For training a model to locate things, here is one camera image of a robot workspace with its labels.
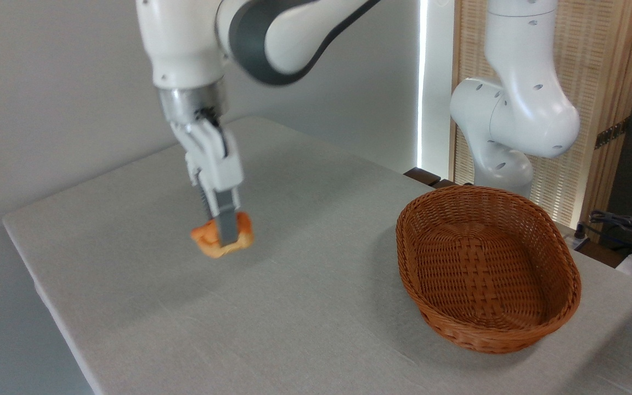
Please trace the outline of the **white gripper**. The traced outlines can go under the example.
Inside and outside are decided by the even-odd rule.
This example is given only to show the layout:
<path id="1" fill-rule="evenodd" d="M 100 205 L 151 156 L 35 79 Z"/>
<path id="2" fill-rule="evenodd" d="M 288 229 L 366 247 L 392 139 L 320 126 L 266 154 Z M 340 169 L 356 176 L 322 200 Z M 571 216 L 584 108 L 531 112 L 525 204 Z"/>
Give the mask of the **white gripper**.
<path id="1" fill-rule="evenodd" d="M 200 193 L 207 218 L 214 219 L 219 245 L 235 243 L 239 237 L 236 210 L 241 207 L 238 189 L 244 181 L 236 138 L 206 118 L 172 122 L 171 128 L 185 150 L 190 181 Z"/>

